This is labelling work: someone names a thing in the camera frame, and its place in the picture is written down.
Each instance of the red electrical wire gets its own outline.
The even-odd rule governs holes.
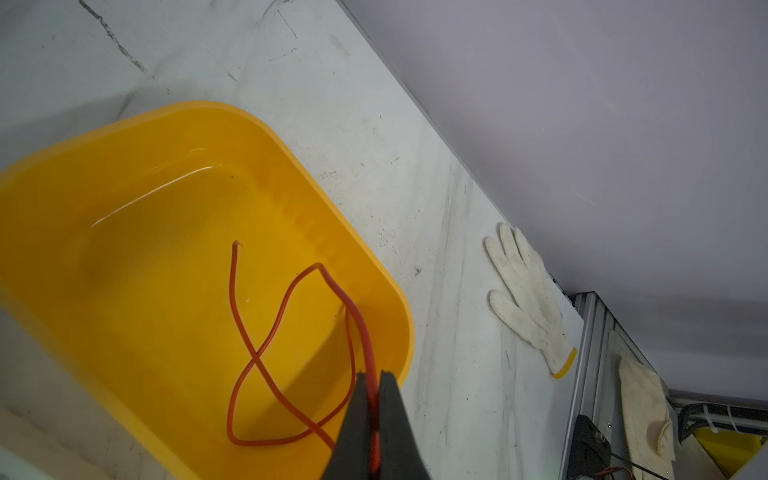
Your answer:
[[[605,470],[600,470],[598,473],[594,474],[594,477],[595,478],[602,478],[602,477],[608,476],[608,475],[610,475],[612,473],[620,472],[622,470],[626,470],[627,472],[629,472],[630,480],[634,480],[634,474],[627,467],[608,467]]]
[[[334,279],[330,276],[330,273],[328,273],[328,270],[325,268],[325,266],[322,263],[314,263],[313,265],[309,266],[304,270],[302,273],[299,273],[299,275],[296,276],[296,278],[293,279],[293,282],[288,286],[288,290],[286,291],[285,295],[283,296],[283,302],[280,304],[280,309],[277,311],[277,317],[275,318],[275,323],[272,325],[272,329],[270,330],[269,334],[266,336],[266,339],[261,344],[261,347],[259,347],[258,350],[256,350],[253,347],[253,343],[250,341],[250,338],[248,336],[248,332],[245,330],[245,325],[243,324],[242,318],[240,318],[240,313],[237,310],[237,299],[235,297],[235,279],[237,277],[237,250],[240,246],[240,242],[235,241],[232,243],[232,264],[230,267],[230,308],[232,309],[232,317],[235,319],[235,323],[237,324],[237,329],[240,331],[240,336],[243,337],[243,341],[245,342],[246,347],[248,348],[248,352],[250,353],[251,360],[248,362],[248,364],[243,369],[240,376],[237,378],[237,381],[235,382],[235,386],[232,389],[232,396],[230,397],[230,404],[229,409],[227,410],[227,436],[229,437],[230,441],[235,445],[240,446],[265,446],[265,445],[283,445],[286,443],[295,442],[296,440],[303,439],[304,437],[308,436],[310,433],[314,432],[316,433],[325,443],[328,445],[331,450],[333,450],[334,446],[336,445],[333,440],[328,436],[325,431],[320,428],[322,425],[327,423],[331,418],[333,418],[334,415],[339,413],[341,409],[344,407],[344,405],[349,401],[349,399],[352,397],[352,392],[354,390],[355,386],[355,352],[352,345],[352,334],[349,331],[349,315],[351,314],[353,319],[355,320],[355,324],[357,326],[357,330],[360,334],[360,341],[362,342],[362,352],[363,357],[365,358],[366,363],[366,372],[368,375],[366,375],[366,386],[368,390],[368,407],[369,407],[369,414],[371,418],[372,423],[372,441],[371,441],[371,469],[373,472],[378,472],[379,466],[381,465],[381,448],[379,444],[379,382],[376,375],[376,362],[373,358],[373,347],[371,344],[371,337],[368,334],[368,329],[366,327],[365,321],[362,319],[362,314],[360,313],[360,310],[357,308],[357,305],[352,301],[351,298],[349,298],[349,295],[347,295],[344,290],[341,289],[341,287],[334,281]],[[304,279],[307,275],[312,273],[314,270],[319,270],[320,274],[323,275],[323,279],[328,284],[328,287],[338,296],[342,303],[344,303],[344,306],[346,307],[346,341],[347,345],[349,346],[349,362],[351,364],[351,371],[352,371],[352,378],[349,383],[349,390],[346,393],[346,396],[342,400],[342,402],[328,415],[323,417],[322,420],[315,423],[309,416],[305,415],[301,410],[299,410],[294,404],[291,403],[288,398],[283,395],[283,393],[280,391],[280,389],[277,387],[275,382],[272,380],[272,377],[270,376],[269,372],[266,370],[266,367],[264,366],[263,362],[261,361],[261,355],[264,353],[264,350],[268,347],[270,342],[272,341],[272,338],[274,338],[275,333],[277,332],[277,327],[280,326],[280,320],[283,319],[283,314],[285,313],[285,310],[288,306],[288,299],[291,296],[291,293],[293,293],[293,289],[296,288],[296,285],[301,282],[301,280]],[[266,384],[270,387],[270,390],[272,391],[273,395],[277,398],[277,400],[283,404],[283,406],[293,414],[297,419],[299,419],[304,425],[308,427],[307,430],[304,432],[301,432],[298,435],[293,435],[290,437],[284,437],[281,439],[269,439],[269,440],[242,440],[235,436],[233,424],[234,424],[234,412],[235,412],[235,403],[237,401],[237,394],[240,392],[240,387],[243,385],[243,381],[248,376],[248,373],[253,368],[253,366],[256,366],[259,369],[259,372],[261,373],[261,376],[264,377],[264,380],[266,381]]]

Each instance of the yellow object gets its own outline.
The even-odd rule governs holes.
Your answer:
[[[563,365],[563,368],[560,369],[559,372],[553,373],[552,376],[554,379],[559,380],[565,376],[566,373],[568,373],[568,370],[571,369],[571,365],[574,364],[574,360],[576,360],[576,355],[578,354],[578,350],[574,347],[571,349],[571,354],[568,355],[568,360],[565,361],[565,365]]]
[[[694,435],[728,476],[743,467],[762,446],[759,436],[748,433],[736,433],[723,429],[718,433],[712,433],[711,430],[704,428],[698,429]]]
[[[413,318],[402,291],[263,122],[213,102],[172,105],[55,145],[0,174],[0,300],[179,479],[318,478],[316,437],[277,447],[227,439],[227,403],[250,357],[227,297],[231,246],[240,313],[258,347],[291,280],[317,261],[366,318],[376,365],[405,379]],[[315,420],[346,394],[341,302],[313,273],[262,359]],[[356,364],[362,368],[357,332]],[[326,424],[338,436],[343,412]],[[254,369],[235,433],[303,424]]]

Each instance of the white work glove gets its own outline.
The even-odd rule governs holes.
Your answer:
[[[501,246],[491,237],[483,244],[515,301],[493,290],[488,295],[491,309],[520,338],[541,350],[552,376],[559,379],[568,373],[577,352],[565,336],[563,315],[544,262],[520,229],[512,233],[512,228],[502,223],[498,235]]]

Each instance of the white marble surface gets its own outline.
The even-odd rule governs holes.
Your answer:
[[[402,393],[432,477],[556,478],[574,370],[553,380],[488,308],[503,284],[482,238],[502,216],[343,10],[333,0],[85,4],[0,7],[0,167],[178,101],[255,114],[409,298],[416,345]],[[561,300],[577,345],[581,318]],[[114,478],[170,478],[8,315],[0,401]]]

